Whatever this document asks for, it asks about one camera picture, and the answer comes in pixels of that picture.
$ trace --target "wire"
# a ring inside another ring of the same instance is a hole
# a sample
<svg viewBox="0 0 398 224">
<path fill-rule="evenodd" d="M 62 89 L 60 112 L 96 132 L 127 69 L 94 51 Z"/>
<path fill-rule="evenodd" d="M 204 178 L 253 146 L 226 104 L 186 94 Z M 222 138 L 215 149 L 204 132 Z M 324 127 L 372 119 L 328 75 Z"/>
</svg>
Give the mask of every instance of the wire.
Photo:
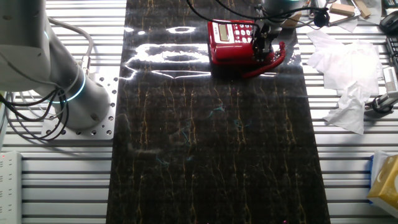
<svg viewBox="0 0 398 224">
<path fill-rule="evenodd" d="M 303 21 L 298 21 L 298 20 L 296 20 L 296 19 L 291 19 L 291 18 L 287 18 L 287 19 L 290 19 L 290 20 L 295 21 L 295 22 L 302 23 L 302 25 L 296 26 L 295 28 L 300 28 L 300 27 L 308 26 L 309 28 L 311 28 L 311 29 L 313 29 L 313 30 L 319 30 L 319 29 L 321 29 L 321 27 L 319 27 L 319 28 L 314 28 L 314 27 L 312 27 L 310 24 L 311 24 L 313 21 L 303 22 Z"/>
<path fill-rule="evenodd" d="M 22 138 L 24 138 L 24 139 L 35 139 L 35 140 L 39 140 L 39 141 L 52 141 L 52 140 L 56 139 L 57 137 L 59 137 L 59 135 L 61 135 L 62 133 L 64 133 L 65 127 L 66 127 L 66 125 L 67 125 L 67 123 L 68 123 L 68 119 L 69 119 L 69 105 L 68 105 L 68 101 L 66 101 L 65 94 L 62 94 L 62 93 L 61 93 L 61 95 L 58 95 L 58 97 L 59 97 L 59 100 L 60 100 L 60 102 L 61 102 L 61 103 L 60 103 L 60 106 L 61 106 L 62 110 L 63 110 L 63 107 L 64 107 L 63 101 L 66 102 L 66 103 L 65 103 L 65 104 L 66 104 L 65 107 L 66 107 L 66 109 L 67 109 L 67 117 L 66 117 L 66 119 L 65 119 L 65 122 L 64 122 L 64 124 L 63 124 L 62 129 L 60 130 L 60 132 L 59 132 L 56 136 L 54 136 L 54 137 L 52 137 L 52 138 L 50 138 L 50 139 L 46 139 L 46 138 L 49 137 L 52 133 L 54 133 L 55 130 L 60 126 L 60 123 L 62 122 L 63 114 L 61 114 L 61 117 L 59 117 L 58 124 L 55 126 L 55 128 L 54 128 L 53 130 L 51 130 L 49 133 L 47 133 L 46 135 L 41 136 L 41 137 L 38 137 L 38 136 L 36 136 L 35 134 L 33 134 L 32 132 L 30 132 L 30 131 L 24 126 L 24 124 L 19 120 L 19 117 L 16 116 L 16 118 L 17 118 L 19 124 L 25 129 L 25 131 L 26 131 L 28 134 L 31 135 L 31 137 L 28 137 L 28 136 L 25 136 L 25 135 L 21 134 L 21 133 L 15 128 L 15 126 L 12 124 L 12 122 L 11 122 L 10 119 L 9 119 L 9 112 L 8 112 L 8 110 L 6 110 L 7 120 L 9 121 L 9 124 L 10 124 L 10 127 L 12 128 L 12 130 L 14 130 L 15 133 L 17 133 L 20 137 L 22 137 Z"/>
<path fill-rule="evenodd" d="M 32 97 L 32 99 L 34 99 L 34 97 L 32 96 L 32 94 L 28 91 L 28 94 L 30 95 L 30 97 Z M 26 99 L 24 97 L 24 94 L 22 92 L 19 92 L 19 95 L 21 96 L 21 99 L 23 100 L 24 103 L 26 103 Z M 39 105 L 40 110 L 42 110 L 43 112 L 45 112 L 45 109 L 43 109 L 40 105 Z M 32 112 L 32 114 L 36 115 L 36 117 L 41 117 L 42 115 L 38 115 L 34 110 L 32 110 L 32 108 L 30 108 L 29 106 L 27 106 L 27 109 Z M 49 113 L 50 116 L 56 116 L 58 117 L 59 115 L 61 115 L 63 113 L 63 111 L 65 111 L 65 107 L 63 108 L 63 110 L 61 110 L 60 112 L 58 112 L 57 114 L 51 114 Z"/>
<path fill-rule="evenodd" d="M 52 91 L 50 94 L 48 94 L 46 97 L 42 98 L 39 101 L 33 102 L 33 103 L 12 103 L 7 101 L 7 103 L 9 103 L 11 106 L 35 106 L 38 105 L 40 103 L 43 103 L 45 100 L 47 100 L 48 98 L 50 98 L 51 96 L 53 96 L 55 94 L 57 90 Z"/>
<path fill-rule="evenodd" d="M 55 20 L 55 19 L 53 19 L 51 17 L 49 17 L 49 21 L 52 24 L 55 24 L 55 25 L 58 25 L 58 26 L 62 26 L 63 28 L 66 28 L 66 29 L 70 29 L 70 30 L 75 31 L 78 34 L 81 34 L 84 37 L 86 37 L 86 39 L 88 40 L 88 49 L 87 49 L 87 52 L 86 52 L 85 56 L 90 56 L 91 51 L 93 51 L 94 41 L 93 41 L 93 38 L 86 31 L 82 30 L 81 28 L 79 28 L 77 26 L 73 26 L 73 25 L 67 24 L 65 22 L 61 22 L 61 21 Z"/>
<path fill-rule="evenodd" d="M 20 112 L 18 112 L 18 110 L 16 110 L 2 95 L 0 95 L 0 102 L 4 103 L 4 105 L 6 105 L 16 116 L 20 116 L 22 119 L 26 120 L 26 121 L 30 121 L 30 122 L 39 122 L 42 121 L 50 112 L 50 108 L 51 105 L 55 99 L 55 97 L 57 96 L 57 93 L 60 91 L 61 89 L 58 89 L 56 94 L 53 94 L 53 96 L 51 97 L 50 103 L 47 107 L 47 110 L 45 111 L 45 113 L 43 114 L 43 116 L 39 117 L 39 118 L 28 118 L 26 116 L 24 116 L 23 114 L 21 114 Z"/>
<path fill-rule="evenodd" d="M 250 25 L 250 26 L 256 26 L 259 30 L 261 30 L 260 26 L 258 24 L 252 24 L 252 23 L 248 23 L 248 22 L 225 22 L 225 21 L 219 21 L 219 20 L 213 20 L 213 19 L 209 19 L 203 15 L 201 15 L 193 6 L 192 3 L 187 0 L 187 4 L 189 6 L 189 8 L 199 17 L 201 17 L 204 20 L 210 21 L 210 22 L 215 22 L 218 24 L 239 24 L 239 25 Z"/>
<path fill-rule="evenodd" d="M 325 7 L 324 8 L 319 8 L 319 7 L 301 7 L 301 8 L 298 8 L 298 9 L 293 9 L 293 10 L 290 10 L 290 11 L 287 11 L 287 12 L 283 12 L 283 13 L 280 13 L 280 14 L 276 14 L 276 15 L 273 15 L 273 16 L 258 17 L 258 16 L 248 16 L 248 15 L 241 14 L 239 12 L 236 12 L 236 11 L 232 10 L 231 8 L 226 6 L 224 3 L 222 3 L 220 0 L 215 0 L 215 1 L 220 6 L 222 6 L 226 10 L 232 12 L 233 14 L 236 14 L 236 15 L 241 16 L 241 17 L 246 17 L 248 19 L 272 19 L 272 18 L 277 18 L 277 17 L 280 17 L 280 16 L 285 16 L 285 15 L 288 15 L 288 14 L 291 14 L 291 13 L 295 13 L 295 12 L 299 12 L 299 11 L 303 11 L 303 10 L 310 10 L 310 9 L 316 10 L 316 11 L 327 11 L 328 10 Z"/>
</svg>

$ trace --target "white tissue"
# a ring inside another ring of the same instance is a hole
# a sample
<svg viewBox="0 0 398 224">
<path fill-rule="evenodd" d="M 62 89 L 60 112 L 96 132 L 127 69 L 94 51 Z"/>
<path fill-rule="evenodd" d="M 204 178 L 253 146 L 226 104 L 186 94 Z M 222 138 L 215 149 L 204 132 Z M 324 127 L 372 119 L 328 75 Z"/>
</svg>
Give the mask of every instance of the white tissue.
<svg viewBox="0 0 398 224">
<path fill-rule="evenodd" d="M 341 24 L 338 24 L 337 26 L 343 28 L 344 30 L 347 30 L 348 32 L 354 32 L 357 25 L 358 19 L 351 19 Z"/>
<path fill-rule="evenodd" d="M 323 73 L 325 88 L 342 92 L 339 108 L 324 119 L 349 131 L 363 134 L 364 104 L 379 94 L 382 64 L 373 44 L 357 40 L 344 45 L 320 30 L 307 34 L 316 47 L 307 64 Z"/>
<path fill-rule="evenodd" d="M 358 82 L 348 87 L 338 101 L 338 109 L 331 110 L 323 119 L 357 134 L 363 134 L 365 101 L 371 96 Z"/>
<path fill-rule="evenodd" d="M 381 0 L 363 0 L 363 3 L 368 7 L 371 15 L 367 19 L 360 18 L 373 24 L 379 24 L 382 11 Z"/>
<path fill-rule="evenodd" d="M 362 16 L 360 16 L 359 18 L 371 22 L 373 24 L 379 24 L 382 13 L 381 0 L 363 0 L 363 2 L 365 3 L 366 7 L 368 7 L 369 11 L 371 12 L 371 15 L 366 19 L 364 19 Z M 347 4 L 345 0 L 341 0 L 341 3 Z M 338 24 L 339 27 L 349 32 L 354 32 L 357 25 L 358 25 L 358 19 L 352 19 L 344 23 Z"/>
</svg>

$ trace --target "power strip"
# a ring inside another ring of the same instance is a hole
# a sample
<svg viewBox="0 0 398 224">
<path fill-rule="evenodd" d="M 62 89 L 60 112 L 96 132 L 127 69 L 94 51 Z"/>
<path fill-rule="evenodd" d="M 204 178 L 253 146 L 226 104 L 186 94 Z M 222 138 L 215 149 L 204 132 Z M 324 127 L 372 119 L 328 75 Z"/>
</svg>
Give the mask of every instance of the power strip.
<svg viewBox="0 0 398 224">
<path fill-rule="evenodd" d="M 22 223 L 22 156 L 0 154 L 0 224 Z"/>
</svg>

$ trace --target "black cable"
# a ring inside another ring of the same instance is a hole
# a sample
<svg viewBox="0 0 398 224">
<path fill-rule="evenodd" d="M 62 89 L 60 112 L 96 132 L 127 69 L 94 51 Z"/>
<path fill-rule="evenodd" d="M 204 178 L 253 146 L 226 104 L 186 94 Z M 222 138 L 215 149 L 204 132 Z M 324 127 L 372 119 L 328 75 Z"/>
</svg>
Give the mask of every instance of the black cable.
<svg viewBox="0 0 398 224">
<path fill-rule="evenodd" d="M 57 89 L 57 92 L 55 94 L 53 94 L 53 96 L 51 97 L 51 100 L 49 102 L 49 105 L 47 107 L 47 109 L 45 110 L 45 113 L 43 114 L 43 116 L 39 117 L 39 118 L 28 118 L 26 116 L 24 116 L 23 114 L 21 114 L 20 112 L 18 112 L 18 110 L 16 110 L 12 105 L 10 105 L 8 103 L 8 101 L 6 99 L 4 99 L 3 96 L 0 95 L 0 102 L 4 103 L 4 105 L 6 105 L 16 116 L 20 116 L 22 119 L 26 120 L 26 121 L 30 121 L 30 122 L 39 122 L 42 121 L 50 112 L 51 109 L 51 105 L 55 99 L 55 97 L 57 96 L 57 93 L 60 91 L 60 89 Z"/>
<path fill-rule="evenodd" d="M 228 6 L 226 6 L 224 3 L 222 3 L 220 0 L 215 0 L 215 1 L 216 1 L 220 6 L 222 6 L 222 7 L 225 8 L 226 10 L 232 12 L 233 14 L 236 14 L 236 15 L 241 16 L 241 17 L 246 17 L 246 18 L 248 18 L 248 19 L 272 19 L 272 18 L 276 18 L 276 17 L 280 17 L 280 16 L 285 16 L 285 15 L 288 15 L 288 14 L 291 14 L 291 13 L 295 13 L 295 12 L 299 12 L 299 11 L 303 11 L 303 10 L 310 10 L 310 9 L 316 10 L 316 11 L 327 11 L 327 10 L 328 10 L 328 8 L 301 7 L 301 8 L 298 8 L 298 9 L 293 9 L 293 10 L 290 10 L 290 11 L 287 11 L 287 12 L 283 12 L 283 13 L 280 13 L 280 14 L 276 14 L 276 15 L 273 15 L 273 16 L 258 17 L 258 16 L 248 16 L 248 15 L 241 14 L 241 13 L 239 13 L 239 12 L 236 12 L 236 11 L 232 10 L 231 8 L 229 8 Z"/>
<path fill-rule="evenodd" d="M 64 105 L 63 105 L 63 102 L 66 100 L 66 98 L 65 98 L 65 96 L 58 96 L 59 97 L 59 100 L 60 100 L 60 106 L 61 106 L 61 110 L 63 110 L 63 107 L 64 107 Z M 53 128 L 53 130 L 51 130 L 49 133 L 47 133 L 45 136 L 42 136 L 42 137 L 38 137 L 38 136 L 36 136 L 35 134 L 33 134 L 33 133 L 31 133 L 25 126 L 24 126 L 24 124 L 19 120 L 19 118 L 17 117 L 17 120 L 18 120 L 18 122 L 19 122 L 19 124 L 25 129 L 25 131 L 27 131 L 28 132 L 28 134 L 30 134 L 32 137 L 26 137 L 26 139 L 35 139 L 35 140 L 43 140 L 43 141 L 51 141 L 51 140 L 54 140 L 54 139 L 56 139 L 60 134 L 62 134 L 62 132 L 63 132 L 63 130 L 65 129 L 65 126 L 66 126 L 66 124 L 64 124 L 64 126 L 63 126 L 63 128 L 61 129 L 61 131 L 55 136 L 55 137 L 53 137 L 53 138 L 51 138 L 51 139 L 45 139 L 46 137 L 48 137 L 48 136 L 50 136 L 52 133 L 54 133 L 56 130 L 57 130 L 57 128 L 60 126 L 60 124 L 61 124 L 61 121 L 62 121 L 62 117 L 63 117 L 63 113 L 61 113 L 61 116 L 58 118 L 58 123 L 57 123 L 57 125 L 55 125 L 55 128 Z"/>
<path fill-rule="evenodd" d="M 38 104 L 43 103 L 45 100 L 47 100 L 48 98 L 50 98 L 51 96 L 53 96 L 55 94 L 57 90 L 52 91 L 50 94 L 48 94 L 45 98 L 42 98 L 39 101 L 33 102 L 33 103 L 11 103 L 10 101 L 7 101 L 11 106 L 35 106 Z M 4 97 L 0 94 L 0 100 L 3 100 Z"/>
<path fill-rule="evenodd" d="M 307 24 L 307 23 L 305 23 L 305 22 L 303 22 L 303 21 L 299 21 L 299 20 L 292 19 L 292 18 L 286 18 L 286 19 L 290 19 L 291 21 L 295 21 L 295 22 L 302 23 L 302 24 L 308 26 L 309 28 L 311 28 L 311 29 L 313 29 L 313 30 L 319 30 L 319 29 L 321 29 L 321 27 L 319 27 L 319 28 L 314 28 L 314 27 L 312 27 L 310 24 Z"/>
<path fill-rule="evenodd" d="M 203 15 L 201 15 L 193 6 L 192 3 L 187 0 L 187 4 L 189 6 L 189 8 L 192 10 L 192 12 L 194 12 L 197 16 L 201 17 L 204 20 L 210 21 L 210 22 L 215 22 L 218 24 L 239 24 L 239 25 L 250 25 L 250 26 L 256 26 L 259 30 L 261 30 L 260 26 L 258 24 L 252 24 L 252 23 L 248 23 L 248 22 L 223 22 L 223 21 L 218 21 L 218 20 L 213 20 L 213 19 L 209 19 Z"/>
<path fill-rule="evenodd" d="M 63 113 L 62 113 L 62 114 L 60 115 L 60 117 L 58 118 L 58 123 L 57 123 L 57 125 L 55 126 L 55 128 L 54 128 L 53 130 L 51 130 L 51 132 L 47 133 L 45 136 L 38 137 L 38 136 L 36 136 L 35 134 L 31 133 L 31 132 L 24 126 L 24 124 L 21 122 L 21 120 L 19 119 L 18 116 L 16 116 L 17 121 L 18 121 L 19 124 L 25 129 L 25 131 L 26 131 L 28 134 L 31 135 L 31 137 L 27 137 L 27 136 L 25 136 L 25 135 L 19 133 L 19 132 L 17 131 L 17 129 L 15 128 L 15 126 L 12 124 L 12 122 L 9 120 L 10 127 L 11 127 L 20 137 L 22 137 L 22 138 L 24 138 L 24 139 L 33 139 L 33 140 L 39 140 L 39 141 L 51 141 L 51 140 L 54 140 L 54 139 L 56 139 L 57 137 L 59 137 L 59 135 L 61 135 L 61 134 L 63 133 L 63 131 L 65 130 L 65 127 L 66 127 L 66 125 L 67 125 L 67 123 L 68 123 L 68 119 L 69 119 L 69 105 L 68 105 L 68 101 L 67 101 L 67 99 L 66 99 L 66 96 L 65 96 L 62 92 L 61 92 L 61 95 L 58 94 L 58 97 L 59 97 L 59 100 L 60 100 L 61 110 L 63 110 L 63 107 L 64 107 L 63 104 L 64 104 L 64 102 L 65 102 L 65 104 L 66 104 L 66 108 L 67 108 L 67 117 L 66 117 L 66 119 L 65 119 L 65 122 L 64 122 L 64 124 L 63 124 L 63 127 L 62 127 L 61 131 L 60 131 L 56 136 L 54 136 L 53 138 L 50 138 L 50 139 L 46 139 L 46 137 L 48 137 L 48 136 L 50 136 L 52 133 L 54 133 L 55 130 L 60 126 L 60 123 L 62 122 L 62 118 L 63 118 Z"/>
</svg>

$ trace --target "yellow box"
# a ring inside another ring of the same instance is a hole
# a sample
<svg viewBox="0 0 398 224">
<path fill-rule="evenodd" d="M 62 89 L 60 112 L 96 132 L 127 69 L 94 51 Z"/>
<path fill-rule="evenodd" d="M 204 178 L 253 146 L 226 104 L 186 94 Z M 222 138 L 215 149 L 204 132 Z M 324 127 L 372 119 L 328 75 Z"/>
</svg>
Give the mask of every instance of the yellow box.
<svg viewBox="0 0 398 224">
<path fill-rule="evenodd" d="M 398 155 L 387 157 L 368 199 L 398 218 Z"/>
</svg>

